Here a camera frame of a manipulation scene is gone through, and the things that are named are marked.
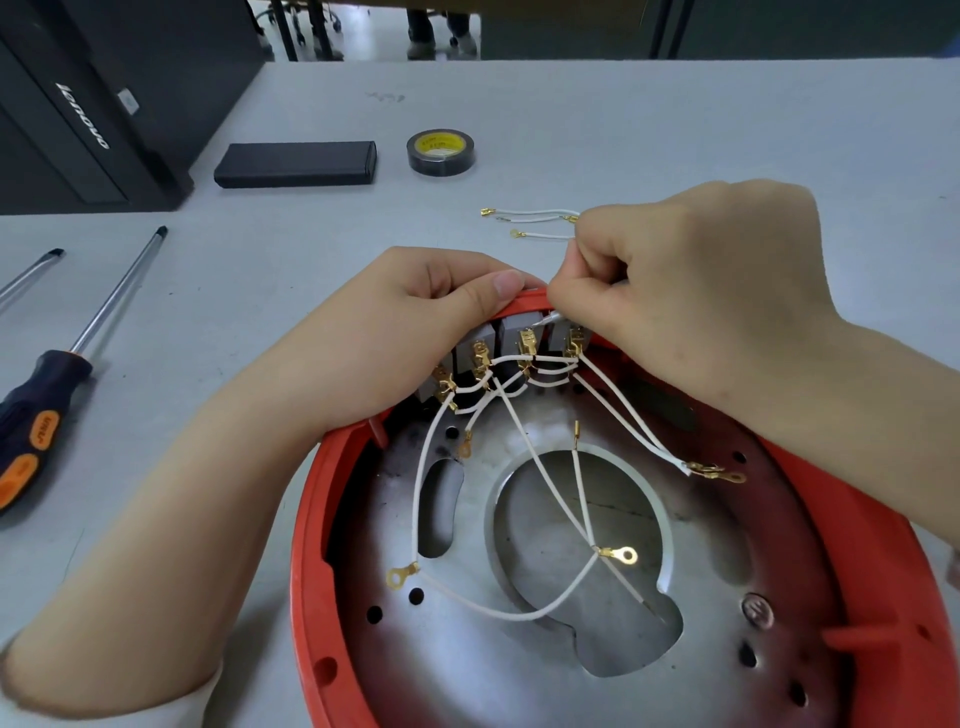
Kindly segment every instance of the screw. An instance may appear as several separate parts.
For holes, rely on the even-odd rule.
[[[750,592],[744,596],[740,609],[747,621],[757,629],[767,630],[774,625],[774,608],[759,594]]]

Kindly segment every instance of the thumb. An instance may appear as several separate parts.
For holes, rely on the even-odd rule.
[[[629,283],[610,285],[590,274],[576,240],[570,240],[564,262],[550,281],[550,303],[570,321],[596,331],[621,347],[621,331],[629,318]]]
[[[496,271],[473,279],[444,296],[444,327],[459,338],[486,323],[523,290],[525,278],[515,270]]]

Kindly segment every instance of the forearm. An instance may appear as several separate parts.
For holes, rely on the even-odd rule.
[[[255,367],[198,411],[14,642],[5,676],[17,698],[113,715],[213,673],[286,485],[317,439]]]
[[[739,419],[960,547],[960,373],[845,323],[802,363]]]

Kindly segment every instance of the screwdriver shaft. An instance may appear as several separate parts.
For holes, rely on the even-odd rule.
[[[113,289],[113,292],[109,295],[104,304],[100,306],[100,310],[94,314],[93,318],[90,319],[90,323],[86,325],[86,328],[81,332],[80,336],[73,343],[73,346],[70,347],[70,353],[82,354],[86,345],[90,343],[90,339],[97,333],[100,327],[104,324],[104,321],[109,316],[110,312],[113,310],[113,307],[117,305],[117,302],[123,297],[124,292],[130,287],[130,284],[136,278],[136,274],[139,272],[140,268],[143,266],[144,262],[149,258],[150,253],[153,249],[159,247],[160,243],[163,242],[163,238],[167,236],[167,227],[161,226],[156,229],[154,236],[150,238],[140,255],[136,257],[136,260],[133,262],[133,265],[124,274],[124,277],[120,279],[120,282],[117,283],[116,288]]]
[[[20,287],[20,284],[32,276],[40,268],[43,268],[49,262],[60,260],[60,256],[63,255],[63,248],[54,248],[52,251],[48,251],[37,258],[34,263],[23,273],[17,276],[15,279],[11,280],[3,288],[0,288],[0,302],[6,299],[13,291]]]

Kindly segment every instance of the wire bundle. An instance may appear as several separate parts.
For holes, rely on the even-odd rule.
[[[505,384],[501,384],[500,380],[493,374],[492,366],[499,364],[504,361],[542,361],[542,362],[559,362],[564,364],[561,368],[556,369],[544,369],[541,367],[536,368],[538,374],[545,375],[572,375],[574,379],[580,382],[588,392],[593,394],[603,405],[615,416],[615,418],[647,449],[653,452],[658,457],[663,460],[671,463],[677,467],[684,474],[690,474],[691,469],[686,465],[686,463],[680,458],[676,457],[671,453],[664,445],[660,442],[657,436],[653,433],[650,427],[643,421],[643,419],[636,412],[634,407],[627,401],[627,398],[624,397],[623,393],[613,384],[608,376],[606,376],[593,362],[591,362],[585,355],[581,354],[579,357],[563,357],[563,356],[545,356],[537,354],[536,356],[530,356],[528,354],[514,354],[508,356],[499,356],[491,361],[491,366],[483,374],[483,376],[477,381],[476,384],[469,387],[457,387],[455,391],[450,392],[444,399],[444,404],[437,411],[436,416],[433,419],[433,422],[430,424],[429,429],[426,433],[426,438],[423,441],[423,448],[420,451],[420,462],[417,465],[417,478],[414,483],[414,501],[413,501],[413,519],[412,519],[412,529],[411,529],[411,558],[412,562],[409,567],[405,570],[392,570],[391,574],[388,575],[388,584],[392,588],[398,588],[402,586],[403,580],[407,575],[412,573],[419,573],[423,580],[430,584],[432,587],[437,589],[437,591],[449,596],[456,601],[459,601],[461,604],[469,607],[469,609],[479,612],[480,614],[487,615],[495,619],[504,619],[506,621],[531,621],[533,619],[539,619],[545,617],[546,615],[553,612],[555,609],[560,607],[569,597],[573,594],[576,588],[587,576],[589,571],[596,564],[598,559],[602,559],[604,565],[611,571],[613,576],[619,581],[623,587],[630,593],[630,595],[639,603],[653,612],[650,605],[643,599],[643,597],[637,592],[637,590],[627,581],[626,577],[611,563],[610,559],[606,556],[603,556],[600,551],[600,546],[598,546],[593,537],[593,527],[590,522],[589,510],[587,507],[587,496],[586,490],[584,487],[583,475],[580,468],[580,455],[576,449],[576,445],[570,451],[571,456],[573,457],[573,469],[576,476],[577,482],[577,495],[580,500],[580,510],[584,519],[584,524],[580,525],[580,522],[577,520],[576,516],[573,515],[573,512],[570,510],[569,506],[566,505],[563,497],[560,495],[560,492],[557,490],[557,486],[554,484],[553,479],[550,477],[550,474],[546,471],[546,468],[543,466],[543,463],[540,461],[540,456],[537,455],[537,451],[534,449],[533,444],[530,442],[530,438],[527,436],[526,431],[523,428],[523,424],[520,422],[519,417],[516,414],[513,404],[510,402],[512,398],[519,397],[523,392],[528,388],[528,384],[533,384],[534,386],[540,387],[552,387],[564,384],[570,381],[569,376],[564,376],[563,379],[558,379],[550,382],[543,382],[534,379],[532,376],[527,379],[527,382],[523,386],[516,389],[514,392],[507,392],[507,387],[513,384],[520,376],[523,376],[524,372],[517,372],[515,375],[510,377]],[[617,396],[620,402],[624,405],[627,412],[631,417],[636,421],[636,424],[639,426],[640,430],[644,434],[640,434],[635,427],[627,422],[613,406],[607,402],[607,400],[600,395],[588,382],[584,380],[575,370],[577,369],[580,362],[586,364],[591,368],[601,381],[604,382],[610,390]],[[469,408],[461,408],[457,410],[457,414],[461,415],[471,415],[470,420],[467,425],[467,433],[472,431],[474,424],[477,421],[477,418],[480,414],[486,409],[486,407],[493,402],[495,399],[503,400],[504,404],[507,407],[508,412],[510,413],[511,419],[514,421],[517,430],[522,437],[524,444],[527,447],[527,450],[530,452],[531,457],[533,458],[537,469],[540,471],[540,474],[543,476],[543,480],[546,482],[547,487],[550,489],[550,493],[553,495],[554,499],[560,505],[561,509],[566,514],[566,517],[570,520],[573,526],[577,529],[577,532],[583,537],[584,541],[587,542],[587,545],[592,549],[593,553],[590,555],[589,560],[584,564],[583,568],[576,575],[573,581],[570,582],[569,586],[552,602],[547,604],[545,607],[538,609],[535,612],[501,612],[490,607],[485,607],[482,604],[477,604],[474,601],[467,599],[465,596],[457,594],[453,589],[446,586],[442,581],[437,579],[434,576],[431,576],[429,573],[426,573],[420,570],[418,564],[419,552],[418,552],[418,543],[420,537],[420,493],[423,488],[423,477],[424,477],[424,468],[426,465],[427,453],[430,450],[430,444],[433,441],[434,434],[437,431],[437,426],[440,423],[441,417],[444,414],[446,408],[453,402],[453,399],[458,394],[468,394],[471,392],[477,392],[481,388],[484,388],[489,382],[492,382],[493,389],[488,390],[484,393],[483,397],[475,405]],[[393,580],[393,576],[399,576],[399,582]]]
[[[484,217],[495,214],[494,220],[501,223],[514,223],[515,225],[529,225],[532,223],[548,223],[554,220],[566,220],[569,223],[575,223],[580,219],[580,213],[572,209],[499,209],[496,207],[484,207],[480,210]],[[543,240],[569,240],[569,235],[551,235],[545,232],[527,232],[511,230],[512,237],[536,237]]]

